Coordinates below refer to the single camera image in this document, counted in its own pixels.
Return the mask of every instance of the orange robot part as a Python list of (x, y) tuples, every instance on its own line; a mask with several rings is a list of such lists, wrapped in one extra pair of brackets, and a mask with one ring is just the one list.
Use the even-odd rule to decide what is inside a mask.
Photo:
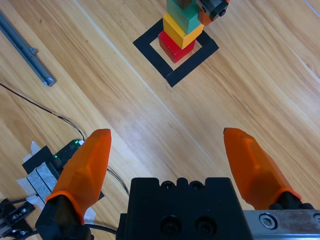
[(212, 23), (210, 17), (201, 8), (199, 10), (199, 21), (205, 26), (208, 26), (210, 23)]
[(107, 173), (110, 148), (110, 129), (94, 131), (65, 165), (46, 201), (60, 195), (66, 196), (84, 224), (87, 209), (99, 199)]
[(223, 133), (232, 175), (248, 204), (256, 210), (266, 210), (284, 192), (301, 199), (274, 160), (252, 136), (237, 128), (225, 128)]

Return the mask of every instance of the green block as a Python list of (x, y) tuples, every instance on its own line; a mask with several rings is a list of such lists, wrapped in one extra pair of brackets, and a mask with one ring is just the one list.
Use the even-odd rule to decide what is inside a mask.
[(192, 0), (184, 10), (179, 7), (177, 0), (166, 0), (166, 9), (185, 34), (191, 33), (201, 24), (198, 19), (200, 8), (196, 0)]

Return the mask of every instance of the metal rail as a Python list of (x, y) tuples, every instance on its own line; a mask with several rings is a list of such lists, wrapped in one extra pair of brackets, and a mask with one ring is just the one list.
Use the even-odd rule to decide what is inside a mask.
[(20, 53), (24, 60), (33, 69), (35, 74), (46, 86), (52, 86), (56, 83), (56, 80), (48, 72), (48, 70), (41, 64), (37, 57), (38, 50), (30, 47), (17, 33), (17, 31), (11, 26), (10, 22), (0, 12), (0, 29), (6, 38), (11, 42), (15, 49)]
[(320, 239), (320, 210), (245, 210), (255, 240)]

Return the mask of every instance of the stacked blocks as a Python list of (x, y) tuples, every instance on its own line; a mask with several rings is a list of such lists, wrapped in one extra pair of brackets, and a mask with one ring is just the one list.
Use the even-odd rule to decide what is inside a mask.
[(163, 29), (181, 49), (184, 49), (202, 33), (204, 25), (200, 24), (195, 30), (186, 34), (167, 13), (163, 17)]
[(176, 63), (190, 53), (204, 25), (199, 20), (200, 8), (196, 0), (166, 0), (167, 13), (163, 16), (163, 31), (159, 44)]
[(196, 40), (193, 40), (184, 49), (181, 49), (175, 41), (173, 41), (165, 31), (159, 34), (159, 43), (164, 52), (169, 56), (172, 62), (176, 63), (185, 55), (190, 53), (195, 47)]
[(166, 9), (185, 34), (191, 33), (201, 24), (198, 20), (200, 8), (196, 1), (193, 1), (186, 9), (182, 10), (177, 4), (177, 0), (166, 0)]

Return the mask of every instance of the black tape square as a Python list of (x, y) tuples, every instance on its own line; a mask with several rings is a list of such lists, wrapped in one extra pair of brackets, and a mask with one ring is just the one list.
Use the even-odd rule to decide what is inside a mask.
[(158, 35), (164, 30), (163, 20), (160, 19), (148, 31), (133, 42), (137, 49), (145, 56), (146, 59), (158, 70), (158, 72), (173, 87), (180, 82), (185, 76), (191, 73), (204, 60), (210, 57), (219, 49), (216, 42), (208, 36), (205, 31), (196, 38), (201, 48), (182, 63), (177, 69), (173, 70), (169, 64), (157, 53), (150, 45)]

